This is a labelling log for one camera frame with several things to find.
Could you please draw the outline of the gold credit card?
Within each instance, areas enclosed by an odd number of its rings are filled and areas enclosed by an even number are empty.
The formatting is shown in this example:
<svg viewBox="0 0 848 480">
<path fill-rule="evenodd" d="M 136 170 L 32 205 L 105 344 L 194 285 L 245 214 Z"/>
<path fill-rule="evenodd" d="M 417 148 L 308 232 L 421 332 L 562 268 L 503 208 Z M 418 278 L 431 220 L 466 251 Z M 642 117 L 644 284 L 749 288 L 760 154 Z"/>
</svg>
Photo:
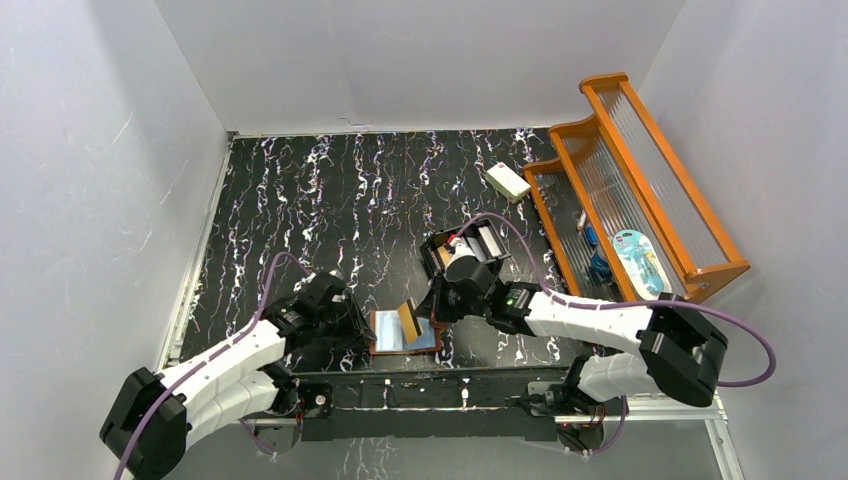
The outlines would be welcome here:
<svg viewBox="0 0 848 480">
<path fill-rule="evenodd" d="M 405 345 L 411 345 L 422 336 L 422 328 L 414 315 L 415 304 L 407 299 L 397 308 L 397 314 Z"/>
</svg>

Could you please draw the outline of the orange leather card holder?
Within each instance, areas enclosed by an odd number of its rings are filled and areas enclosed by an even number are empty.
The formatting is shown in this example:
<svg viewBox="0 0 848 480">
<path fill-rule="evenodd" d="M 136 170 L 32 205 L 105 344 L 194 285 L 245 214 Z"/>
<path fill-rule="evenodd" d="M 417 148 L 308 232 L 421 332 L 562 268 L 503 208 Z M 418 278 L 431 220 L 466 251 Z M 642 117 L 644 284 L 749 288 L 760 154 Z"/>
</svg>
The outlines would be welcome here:
<svg viewBox="0 0 848 480">
<path fill-rule="evenodd" d="M 441 331 L 428 319 L 416 319 L 418 329 L 405 328 L 397 310 L 375 310 L 369 314 L 375 339 L 369 343 L 371 355 L 419 355 L 435 353 L 442 347 Z"/>
</svg>

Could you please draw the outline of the black card tray box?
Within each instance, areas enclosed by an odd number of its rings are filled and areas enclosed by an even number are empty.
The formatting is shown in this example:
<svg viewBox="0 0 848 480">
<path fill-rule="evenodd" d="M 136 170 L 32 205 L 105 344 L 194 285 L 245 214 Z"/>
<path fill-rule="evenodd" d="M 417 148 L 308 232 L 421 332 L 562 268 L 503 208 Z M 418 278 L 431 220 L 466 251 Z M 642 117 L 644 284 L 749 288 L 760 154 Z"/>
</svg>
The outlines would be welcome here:
<svg viewBox="0 0 848 480">
<path fill-rule="evenodd" d="M 443 274 L 455 258 L 470 256 L 498 274 L 511 257 L 501 235 L 490 220 L 478 220 L 462 233 L 461 227 L 442 230 L 429 236 L 420 246 L 422 265 L 429 280 Z"/>
</svg>

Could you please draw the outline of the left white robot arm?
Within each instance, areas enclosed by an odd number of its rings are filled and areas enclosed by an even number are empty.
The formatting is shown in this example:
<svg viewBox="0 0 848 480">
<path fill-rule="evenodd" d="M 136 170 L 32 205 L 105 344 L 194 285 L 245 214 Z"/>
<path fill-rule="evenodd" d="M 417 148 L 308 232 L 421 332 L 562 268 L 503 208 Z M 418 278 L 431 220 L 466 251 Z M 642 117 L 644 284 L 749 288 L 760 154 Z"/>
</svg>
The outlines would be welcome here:
<svg viewBox="0 0 848 480">
<path fill-rule="evenodd" d="M 376 337 L 352 290 L 321 272 L 300 291 L 262 302 L 257 318 L 232 338 L 177 365 L 127 376 L 104 420 L 100 441 L 120 474 L 161 479 L 201 439 L 246 417 L 302 420 L 330 399 L 282 363 L 294 351 L 330 354 Z"/>
</svg>

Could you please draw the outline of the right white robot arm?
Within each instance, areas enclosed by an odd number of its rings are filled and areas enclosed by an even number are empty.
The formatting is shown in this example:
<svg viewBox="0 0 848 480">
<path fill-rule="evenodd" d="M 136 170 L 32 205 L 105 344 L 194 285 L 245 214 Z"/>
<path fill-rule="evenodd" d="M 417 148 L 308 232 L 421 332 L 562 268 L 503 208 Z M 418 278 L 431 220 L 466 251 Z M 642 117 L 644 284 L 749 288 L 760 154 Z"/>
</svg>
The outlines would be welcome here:
<svg viewBox="0 0 848 480">
<path fill-rule="evenodd" d="M 415 307 L 418 317 L 454 323 L 480 317 L 510 335 L 563 337 L 614 349 L 577 358 L 562 385 L 577 414 L 616 397 L 661 393 L 708 407 L 728 347 L 727 337 L 694 305 L 664 294 L 656 301 L 593 301 L 549 292 L 541 285 L 501 280 L 472 257 L 452 262 Z"/>
</svg>

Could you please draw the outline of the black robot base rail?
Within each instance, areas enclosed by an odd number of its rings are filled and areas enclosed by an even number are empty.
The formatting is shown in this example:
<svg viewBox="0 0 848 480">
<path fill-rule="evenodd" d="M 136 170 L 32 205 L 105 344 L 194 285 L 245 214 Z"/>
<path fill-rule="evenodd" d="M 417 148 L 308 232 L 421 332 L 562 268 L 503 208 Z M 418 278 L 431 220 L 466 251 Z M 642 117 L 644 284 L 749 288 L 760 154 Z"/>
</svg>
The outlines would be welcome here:
<svg viewBox="0 0 848 480">
<path fill-rule="evenodd" d="M 591 424 L 558 393 L 561 366 L 301 373 L 303 438 L 522 437 L 553 441 L 557 429 Z"/>
</svg>

